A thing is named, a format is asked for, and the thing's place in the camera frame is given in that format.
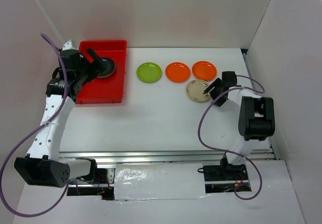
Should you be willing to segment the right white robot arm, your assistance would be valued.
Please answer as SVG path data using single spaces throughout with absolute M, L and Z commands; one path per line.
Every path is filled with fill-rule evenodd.
M 257 143 L 265 141 L 275 132 L 274 101 L 263 97 L 264 87 L 255 79 L 224 71 L 219 79 L 212 82 L 203 92 L 209 94 L 209 105 L 221 107 L 227 101 L 239 106 L 237 129 L 239 137 L 231 148 L 223 150 L 219 174 L 223 179 L 231 179 L 246 170 L 246 157 Z

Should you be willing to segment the cream floral plate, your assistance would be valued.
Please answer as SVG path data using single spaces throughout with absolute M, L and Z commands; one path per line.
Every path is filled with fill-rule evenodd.
M 207 102 L 210 99 L 210 95 L 204 93 L 207 87 L 208 83 L 203 80 L 192 80 L 186 86 L 187 96 L 197 103 Z

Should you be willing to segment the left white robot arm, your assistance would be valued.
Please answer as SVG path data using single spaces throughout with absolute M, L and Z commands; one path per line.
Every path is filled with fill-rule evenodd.
M 87 53 L 92 61 L 77 49 L 58 53 L 60 66 L 47 84 L 42 128 L 37 131 L 25 157 L 17 157 L 14 163 L 29 185 L 62 188 L 73 179 L 94 183 L 99 178 L 94 159 L 63 160 L 59 157 L 65 125 L 82 87 L 96 78 L 110 76 L 115 70 L 112 59 L 99 57 L 91 48 Z

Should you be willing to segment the brown yellow patterned plate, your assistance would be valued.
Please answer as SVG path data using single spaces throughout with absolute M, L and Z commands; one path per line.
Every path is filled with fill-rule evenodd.
M 97 78 L 99 78 L 99 79 L 106 79 L 106 78 L 112 76 L 113 73 L 114 73 L 114 71 L 113 72 L 103 72 L 101 74 L 98 74 Z

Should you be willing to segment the black plate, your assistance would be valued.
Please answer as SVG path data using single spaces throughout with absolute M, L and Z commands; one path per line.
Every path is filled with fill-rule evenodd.
M 107 57 L 101 57 L 101 59 L 106 61 L 106 63 L 107 63 L 107 69 L 106 70 L 101 70 L 102 73 L 103 72 L 113 72 L 113 71 L 115 71 L 115 69 L 116 69 L 115 62 L 112 59 L 107 58 Z

